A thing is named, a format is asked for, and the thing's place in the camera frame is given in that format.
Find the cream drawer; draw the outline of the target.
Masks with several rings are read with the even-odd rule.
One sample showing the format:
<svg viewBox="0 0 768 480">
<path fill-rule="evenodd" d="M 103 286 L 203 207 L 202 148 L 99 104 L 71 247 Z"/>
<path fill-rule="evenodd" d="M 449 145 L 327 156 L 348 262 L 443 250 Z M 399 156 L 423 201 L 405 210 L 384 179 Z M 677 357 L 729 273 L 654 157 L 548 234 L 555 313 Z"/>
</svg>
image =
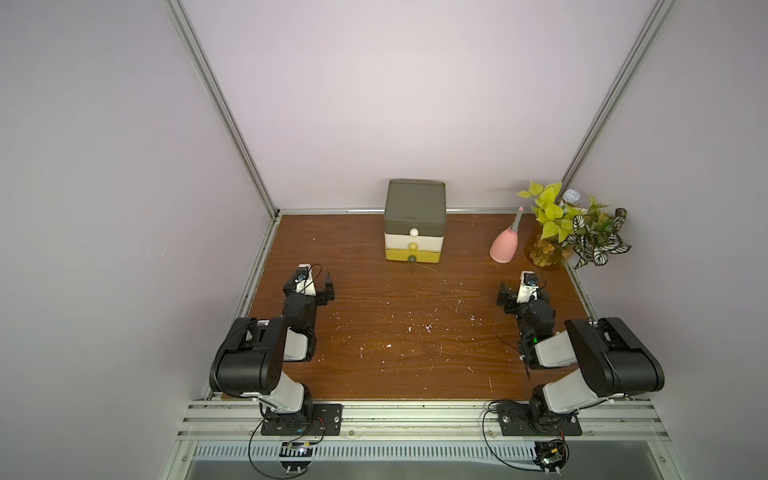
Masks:
<svg viewBox="0 0 768 480">
<path fill-rule="evenodd" d="M 384 234 L 385 248 L 392 250 L 419 250 L 440 252 L 443 248 L 443 236 L 411 236 Z"/>
</svg>

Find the olive green top drawer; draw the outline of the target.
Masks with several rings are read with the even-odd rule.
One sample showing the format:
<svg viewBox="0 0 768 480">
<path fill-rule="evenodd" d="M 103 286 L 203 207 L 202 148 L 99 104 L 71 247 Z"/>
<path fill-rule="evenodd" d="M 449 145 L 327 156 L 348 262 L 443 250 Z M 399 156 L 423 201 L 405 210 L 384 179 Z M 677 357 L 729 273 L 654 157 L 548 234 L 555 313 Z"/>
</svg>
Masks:
<svg viewBox="0 0 768 480">
<path fill-rule="evenodd" d="M 384 231 L 389 234 L 411 235 L 413 229 L 417 230 L 417 236 L 444 236 L 447 221 L 427 222 L 416 219 L 384 219 Z"/>
</svg>

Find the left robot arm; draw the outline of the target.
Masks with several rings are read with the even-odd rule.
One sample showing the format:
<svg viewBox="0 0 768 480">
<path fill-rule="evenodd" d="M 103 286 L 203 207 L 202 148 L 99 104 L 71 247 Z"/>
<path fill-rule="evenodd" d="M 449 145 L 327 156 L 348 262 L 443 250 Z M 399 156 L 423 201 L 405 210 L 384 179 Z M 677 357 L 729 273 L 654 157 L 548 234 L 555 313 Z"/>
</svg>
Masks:
<svg viewBox="0 0 768 480">
<path fill-rule="evenodd" d="M 283 293 L 280 315 L 233 322 L 214 355 L 209 386 L 232 398 L 258 401 L 269 421 L 304 426 L 314 420 L 310 389 L 293 380 L 283 366 L 313 359 L 317 310 L 335 299 L 335 290 L 329 275 L 318 285 L 313 267 L 301 264 Z"/>
</svg>

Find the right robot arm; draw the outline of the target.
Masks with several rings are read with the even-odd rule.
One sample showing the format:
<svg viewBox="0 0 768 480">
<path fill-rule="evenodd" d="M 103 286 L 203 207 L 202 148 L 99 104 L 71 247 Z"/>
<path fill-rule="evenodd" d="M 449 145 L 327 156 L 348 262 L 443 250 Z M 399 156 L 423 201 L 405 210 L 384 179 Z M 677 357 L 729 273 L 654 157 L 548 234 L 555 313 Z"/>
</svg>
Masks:
<svg viewBox="0 0 768 480">
<path fill-rule="evenodd" d="M 517 291 L 501 284 L 496 304 L 517 321 L 516 350 L 528 372 L 577 367 L 514 407 L 534 425 L 573 422 L 581 410 L 665 385 L 659 361 L 618 317 L 567 320 L 557 332 L 555 309 L 532 272 L 523 273 Z"/>
</svg>

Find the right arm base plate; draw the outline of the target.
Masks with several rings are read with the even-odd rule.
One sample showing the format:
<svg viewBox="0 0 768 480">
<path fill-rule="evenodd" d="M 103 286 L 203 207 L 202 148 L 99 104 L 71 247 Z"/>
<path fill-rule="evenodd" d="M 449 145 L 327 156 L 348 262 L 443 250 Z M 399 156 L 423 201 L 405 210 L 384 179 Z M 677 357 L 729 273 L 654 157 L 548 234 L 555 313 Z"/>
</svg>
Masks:
<svg viewBox="0 0 768 480">
<path fill-rule="evenodd" d="M 494 403 L 503 436 L 581 436 L 583 430 L 575 413 L 558 414 L 544 406 L 530 406 L 512 400 Z"/>
</svg>

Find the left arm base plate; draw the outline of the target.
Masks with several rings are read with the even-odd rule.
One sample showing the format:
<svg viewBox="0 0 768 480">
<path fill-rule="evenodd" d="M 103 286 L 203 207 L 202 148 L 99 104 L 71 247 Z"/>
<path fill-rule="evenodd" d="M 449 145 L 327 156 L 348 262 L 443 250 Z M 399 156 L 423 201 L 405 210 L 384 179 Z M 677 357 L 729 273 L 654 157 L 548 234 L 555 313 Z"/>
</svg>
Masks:
<svg viewBox="0 0 768 480">
<path fill-rule="evenodd" d="M 313 403 L 295 413 L 268 413 L 262 436 L 339 436 L 343 419 L 340 403 Z"/>
</svg>

